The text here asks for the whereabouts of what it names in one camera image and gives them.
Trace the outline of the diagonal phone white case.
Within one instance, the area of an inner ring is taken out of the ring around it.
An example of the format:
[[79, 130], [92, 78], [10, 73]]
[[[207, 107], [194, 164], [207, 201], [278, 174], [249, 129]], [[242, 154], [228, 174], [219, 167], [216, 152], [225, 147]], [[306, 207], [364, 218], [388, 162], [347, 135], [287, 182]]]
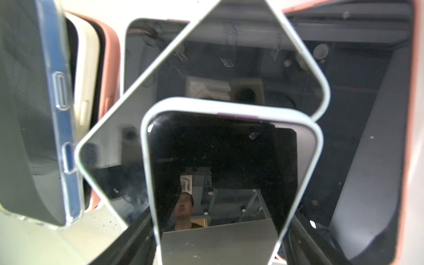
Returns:
[[330, 85], [306, 38], [288, 16], [304, 7], [281, 9], [277, 1], [205, 1], [192, 19], [136, 18], [124, 29], [119, 99], [77, 147], [86, 180], [124, 228], [149, 202], [142, 169], [141, 121], [157, 102], [172, 97], [247, 103], [276, 114], [265, 78], [281, 79], [283, 55], [293, 52], [317, 81], [318, 121], [330, 105]]

